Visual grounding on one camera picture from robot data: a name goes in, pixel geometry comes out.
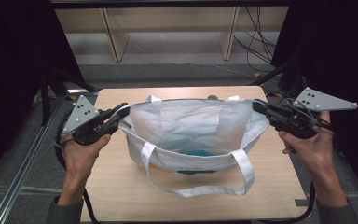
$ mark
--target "table top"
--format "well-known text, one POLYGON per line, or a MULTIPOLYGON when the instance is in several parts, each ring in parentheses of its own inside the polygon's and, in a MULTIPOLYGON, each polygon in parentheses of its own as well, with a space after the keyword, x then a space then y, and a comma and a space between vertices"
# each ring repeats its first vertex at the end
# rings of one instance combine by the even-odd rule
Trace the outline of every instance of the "table top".
MULTIPOLYGON (((95 106, 105 110, 127 102, 144 102, 149 95, 160 99, 207 98, 219 99, 239 95, 241 99, 266 100, 260 87, 185 87, 109 89, 99 93, 95 106)), ((152 187, 143 167, 130 158, 126 135, 113 134, 101 151, 92 170, 87 190, 100 221, 208 221, 249 220, 298 217, 306 207, 296 206, 295 200, 306 199, 293 164, 282 154, 284 144, 273 127, 261 135, 249 152, 255 169, 255 182, 242 196, 202 195, 183 198, 152 187)), ((196 177, 172 175, 153 170, 151 177, 164 188, 193 187, 194 184, 234 187, 241 184, 239 168, 196 177)), ((84 206, 82 221, 90 221, 84 206)))

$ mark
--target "tote bag strap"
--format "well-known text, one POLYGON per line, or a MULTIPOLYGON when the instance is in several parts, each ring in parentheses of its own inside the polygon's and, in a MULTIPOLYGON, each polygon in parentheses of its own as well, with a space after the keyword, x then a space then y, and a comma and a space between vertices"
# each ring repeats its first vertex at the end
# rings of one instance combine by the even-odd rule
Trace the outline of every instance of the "tote bag strap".
POLYGON ((166 193, 176 194, 183 197, 191 197, 203 194, 233 194, 233 195, 243 195, 248 189, 252 186, 255 176, 252 164, 250 163, 248 156, 244 150, 236 150, 231 152, 231 155, 237 161, 237 164, 240 166, 242 176, 244 179, 243 186, 237 188, 226 188, 221 186, 199 186, 192 189, 179 189, 179 190, 168 190, 160 188, 151 178, 149 170, 149 160, 155 150, 156 146, 150 143, 145 143, 142 148, 141 160, 145 167, 147 173, 147 179, 149 183, 156 189, 162 190, 166 193))

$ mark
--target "human arm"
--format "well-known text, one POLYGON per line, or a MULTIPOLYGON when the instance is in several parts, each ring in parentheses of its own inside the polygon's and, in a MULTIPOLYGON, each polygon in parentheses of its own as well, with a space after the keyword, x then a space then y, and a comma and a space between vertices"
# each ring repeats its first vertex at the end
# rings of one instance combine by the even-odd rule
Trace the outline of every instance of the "human arm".
POLYGON ((89 146, 81 146, 72 140, 72 135, 61 139, 65 158, 65 179, 62 194, 50 205, 47 223, 78 223, 83 207, 82 195, 91 169, 99 152, 110 141, 110 135, 104 135, 89 146))
MULTIPOLYGON (((330 122, 329 112, 322 112, 321 119, 330 122)), ((334 165, 333 133, 322 128, 310 139, 299 139, 286 132, 279 132, 279 136, 290 145, 283 153, 295 152, 310 173, 317 194, 321 223, 328 223, 327 218, 336 217, 342 211, 345 211, 346 216, 341 217, 347 219, 344 223, 357 223, 357 216, 339 183, 334 165)))

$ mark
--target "metal bracket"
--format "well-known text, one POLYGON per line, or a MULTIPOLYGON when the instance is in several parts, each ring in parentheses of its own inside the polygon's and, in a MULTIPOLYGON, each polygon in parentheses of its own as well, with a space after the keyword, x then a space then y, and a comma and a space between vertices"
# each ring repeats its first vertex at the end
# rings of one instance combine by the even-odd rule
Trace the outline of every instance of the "metal bracket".
POLYGON ((80 95, 71 116, 62 130, 61 137, 72 133, 75 129, 94 119, 99 114, 100 111, 84 95, 80 95))
POLYGON ((353 110, 358 107, 356 103, 315 91, 309 87, 298 95, 293 105, 298 108, 304 108, 305 106, 308 110, 316 112, 325 110, 353 110))

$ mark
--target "black curtain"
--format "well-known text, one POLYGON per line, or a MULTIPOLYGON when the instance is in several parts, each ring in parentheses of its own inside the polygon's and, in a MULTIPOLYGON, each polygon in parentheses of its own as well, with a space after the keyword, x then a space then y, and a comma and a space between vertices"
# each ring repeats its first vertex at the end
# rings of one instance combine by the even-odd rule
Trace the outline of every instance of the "black curtain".
POLYGON ((0 157, 10 148, 40 89, 40 76, 49 76, 49 68, 83 80, 54 10, 0 0, 0 157))
MULTIPOLYGON (((323 24, 312 31, 312 38, 303 43, 312 48, 298 53, 302 62, 298 65, 311 88, 358 104, 358 0, 328 1, 319 6, 328 13, 323 17, 323 24)), ((289 10, 274 65, 289 60, 299 48, 300 39, 307 38, 303 36, 304 27, 313 20, 310 14, 317 11, 315 5, 289 10)), ((331 116, 339 148, 358 175, 358 109, 332 112, 331 116)))

